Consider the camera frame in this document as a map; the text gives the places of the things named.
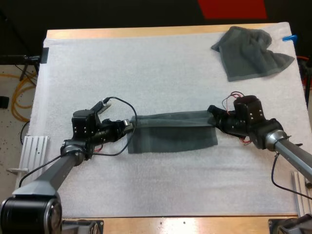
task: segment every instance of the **yellow cable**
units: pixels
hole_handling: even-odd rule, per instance
[[[29,106],[22,106],[20,104],[18,104],[17,102],[17,98],[22,94],[24,93],[25,91],[27,90],[30,90],[30,89],[33,89],[35,88],[35,86],[32,84],[32,82],[30,81],[31,78],[35,77],[36,74],[32,74],[29,76],[29,79],[23,79],[21,82],[19,82],[19,84],[17,85],[14,93],[13,93],[13,96],[12,96],[12,103],[11,103],[11,112],[12,112],[12,115],[19,121],[22,121],[22,122],[28,122],[29,119],[28,118],[25,118],[24,116],[22,116],[16,109],[15,105],[17,105],[18,107],[22,108],[22,109],[28,109],[28,108],[31,108],[32,105],[29,105]],[[13,78],[19,78],[18,76],[14,76],[14,75],[9,75],[8,77],[13,77]],[[22,87],[26,84],[26,83],[30,83],[31,86],[28,86],[26,88],[23,88]]]
[[[10,78],[17,78],[19,79],[19,76],[16,75],[12,75],[12,74],[0,74],[0,77],[10,77]]]

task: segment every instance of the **table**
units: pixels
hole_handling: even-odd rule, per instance
[[[271,24],[240,24],[245,28],[261,28]],[[112,29],[70,29],[49,30],[48,39],[90,39],[141,36],[164,36],[227,31],[233,25],[204,25],[153,28],[112,28]],[[104,233],[181,233],[223,234],[253,233],[268,234],[269,218],[290,218],[280,216],[217,216],[217,217],[143,217],[103,218]]]

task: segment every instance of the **folded gray towel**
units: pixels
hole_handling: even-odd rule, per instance
[[[233,26],[211,48],[220,52],[229,81],[269,76],[286,69],[294,60],[267,50],[272,42],[263,30]]]
[[[207,111],[138,116],[128,153],[181,152],[217,145],[214,123]]]

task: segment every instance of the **red wire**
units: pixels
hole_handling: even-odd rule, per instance
[[[244,138],[240,138],[240,141],[244,144],[250,144],[252,142],[251,140],[244,140]]]
[[[101,151],[101,149],[103,149],[103,144],[101,145],[101,147],[100,147],[99,149],[94,150],[94,152],[95,152],[95,153],[100,152],[100,151]]]
[[[231,92],[231,94],[228,96],[228,98],[226,99],[226,113],[228,113],[228,115],[230,115],[229,113],[229,109],[228,109],[228,99],[229,97],[234,97],[235,99],[237,98],[241,98],[241,94],[235,93],[235,92]]]
[[[297,59],[302,59],[302,60],[305,60],[305,61],[309,60],[309,58],[306,57],[306,56],[297,56]]]

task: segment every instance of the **cylindrical joint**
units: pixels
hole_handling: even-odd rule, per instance
[[[49,234],[60,230],[62,208],[55,198],[10,197],[2,203],[2,233]]]
[[[312,181],[311,154],[286,139],[279,140],[275,144],[275,150],[279,152],[305,178],[307,178],[309,181]]]
[[[270,151],[275,151],[275,144],[279,140],[287,139],[287,134],[282,130],[270,132],[265,138],[265,147]]]
[[[79,166],[85,158],[85,153],[83,153],[83,149],[77,145],[68,145],[61,150],[62,155],[68,155],[70,153],[76,156],[75,166]]]

